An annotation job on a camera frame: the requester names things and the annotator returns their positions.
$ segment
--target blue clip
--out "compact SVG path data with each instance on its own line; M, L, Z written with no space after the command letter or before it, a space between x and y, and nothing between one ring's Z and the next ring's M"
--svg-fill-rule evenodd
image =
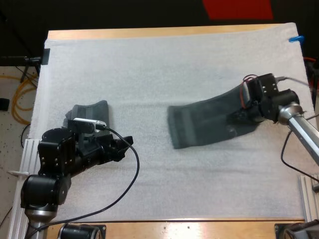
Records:
M304 36L295 36L295 37L289 38L289 42L295 42L295 41L300 42L300 45L302 45L305 41L305 37Z

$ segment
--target table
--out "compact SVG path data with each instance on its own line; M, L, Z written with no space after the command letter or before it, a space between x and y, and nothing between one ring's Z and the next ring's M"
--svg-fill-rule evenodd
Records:
M251 31L273 27L278 24L135 28L135 29L93 29L49 31L48 39L103 39L130 37L176 36L206 33ZM178 238L275 238L274 224L303 222L302 219L180 219L153 222L109 222L100 223L107 227L107 239L178 239ZM48 239L56 239L62 225L48 229Z

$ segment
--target black background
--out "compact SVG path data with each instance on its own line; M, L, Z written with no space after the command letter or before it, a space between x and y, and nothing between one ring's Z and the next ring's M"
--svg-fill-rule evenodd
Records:
M295 22L305 56L319 56L318 0L271 0L274 20L210 20L201 0L1 0L0 56L41 56L48 30Z

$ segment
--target gray fabric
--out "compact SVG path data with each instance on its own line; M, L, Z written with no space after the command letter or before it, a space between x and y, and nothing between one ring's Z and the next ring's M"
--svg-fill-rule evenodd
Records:
M307 82L295 24L225 34L108 40L47 40L30 136L60 127L75 104L107 99L110 125L132 135L141 170L136 184L111 209L83 221L167 218L302 217L298 173L280 161L286 126L261 123L254 132L211 145L175 150L167 126L168 106L221 95L253 73ZM306 116L309 89L289 80ZM292 136L286 160L309 173L318 166ZM131 150L119 163L95 166L72 179L56 220L112 203L136 170Z
M167 109L174 148L202 146L253 132L258 124L241 110L241 85L206 101Z
M63 126L68 126L68 119L73 120L75 118L83 118L89 120L100 120L109 125L109 106L107 101L99 101L98 103L89 106L75 105L72 110L65 114L65 119L63 121ZM97 137L109 134L107 130L94 132Z

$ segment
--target floor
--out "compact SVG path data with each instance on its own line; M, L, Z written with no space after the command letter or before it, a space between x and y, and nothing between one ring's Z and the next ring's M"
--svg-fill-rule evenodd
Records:
M34 68L30 68L29 73L35 74ZM0 76L21 77L22 72L16 67L0 67ZM11 115L11 100L19 86L20 82L12 79L0 78L0 98L10 99L9 110L7 112L0 111L0 222L5 217L13 203L15 193L16 178L7 172L10 170L18 171L21 162L23 148L20 143L20 136L25 125L14 120ZM31 91L18 101L18 103L26 108L34 104L35 91ZM19 112L26 120L31 121L32 111ZM28 129L23 134L23 138L27 138ZM10 222L10 214L0 227L0 238L7 236Z

